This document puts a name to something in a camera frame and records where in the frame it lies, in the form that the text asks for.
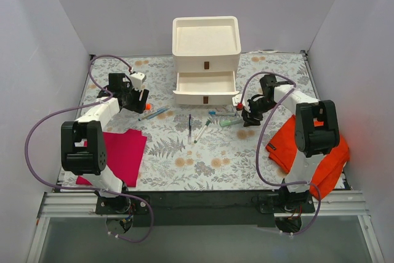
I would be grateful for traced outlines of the mint green highlighter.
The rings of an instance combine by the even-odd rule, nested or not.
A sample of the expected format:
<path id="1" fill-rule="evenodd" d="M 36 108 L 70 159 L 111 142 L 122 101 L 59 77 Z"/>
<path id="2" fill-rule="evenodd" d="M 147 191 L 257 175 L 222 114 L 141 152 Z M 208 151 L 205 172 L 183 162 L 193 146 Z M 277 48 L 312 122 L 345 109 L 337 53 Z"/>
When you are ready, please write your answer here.
<path id="1" fill-rule="evenodd" d="M 233 118 L 233 119 L 225 119 L 223 121 L 219 122 L 220 127 L 227 127 L 227 126 L 232 126 L 235 124 L 243 123 L 242 118 Z"/>

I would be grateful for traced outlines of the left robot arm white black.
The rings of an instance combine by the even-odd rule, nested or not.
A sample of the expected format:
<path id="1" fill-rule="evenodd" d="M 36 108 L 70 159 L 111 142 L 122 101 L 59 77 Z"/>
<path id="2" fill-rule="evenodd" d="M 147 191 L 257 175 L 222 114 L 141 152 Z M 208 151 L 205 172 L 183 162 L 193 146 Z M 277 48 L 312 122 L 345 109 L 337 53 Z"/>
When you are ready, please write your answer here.
<path id="1" fill-rule="evenodd" d="M 116 213 L 130 209 L 131 199 L 125 195 L 125 183 L 107 165 L 104 127 L 122 109 L 142 114 L 149 90 L 143 88 L 146 75 L 140 72 L 110 73 L 108 85 L 102 89 L 95 105 L 75 121 L 61 126 L 61 162 L 64 171 L 81 176 L 98 195 L 110 198 Z"/>

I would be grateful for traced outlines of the white green pen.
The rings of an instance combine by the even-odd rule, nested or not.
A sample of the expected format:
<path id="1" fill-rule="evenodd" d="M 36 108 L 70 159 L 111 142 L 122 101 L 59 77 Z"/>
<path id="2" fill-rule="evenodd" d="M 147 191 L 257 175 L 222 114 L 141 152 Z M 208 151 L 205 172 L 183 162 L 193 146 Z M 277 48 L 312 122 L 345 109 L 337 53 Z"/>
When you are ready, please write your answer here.
<path id="1" fill-rule="evenodd" d="M 211 124 L 211 120 L 207 120 L 205 125 L 203 126 L 203 128 L 199 131 L 198 135 L 196 136 L 196 138 L 194 139 L 193 143 L 196 144 L 200 138 L 202 137 L 202 135 L 205 133 L 206 129 L 208 128 L 208 126 Z"/>

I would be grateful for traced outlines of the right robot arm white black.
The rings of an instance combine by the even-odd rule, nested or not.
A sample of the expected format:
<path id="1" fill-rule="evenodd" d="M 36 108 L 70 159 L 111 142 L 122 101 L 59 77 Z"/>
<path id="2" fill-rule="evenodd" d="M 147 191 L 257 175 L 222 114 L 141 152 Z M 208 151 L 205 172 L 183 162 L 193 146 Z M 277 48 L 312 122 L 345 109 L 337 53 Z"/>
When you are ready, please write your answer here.
<path id="1" fill-rule="evenodd" d="M 232 98 L 240 111 L 244 126 L 266 127 L 279 106 L 287 108 L 295 117 L 294 142 L 296 154 L 292 167 L 272 198 L 272 205 L 292 212 L 310 198 L 312 178 L 320 162 L 340 143 L 340 132 L 335 103 L 318 100 L 297 89 L 296 83 L 283 75 L 260 72 L 262 94 L 245 100 L 244 93 Z"/>

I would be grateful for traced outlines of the white drawer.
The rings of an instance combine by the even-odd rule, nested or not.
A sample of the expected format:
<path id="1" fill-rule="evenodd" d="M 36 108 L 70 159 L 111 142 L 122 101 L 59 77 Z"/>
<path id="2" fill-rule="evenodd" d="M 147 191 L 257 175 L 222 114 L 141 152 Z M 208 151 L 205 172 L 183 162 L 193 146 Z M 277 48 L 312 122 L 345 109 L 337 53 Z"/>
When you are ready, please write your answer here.
<path id="1" fill-rule="evenodd" d="M 236 90 L 235 72 L 177 73 L 173 91 L 179 105 L 231 105 Z"/>

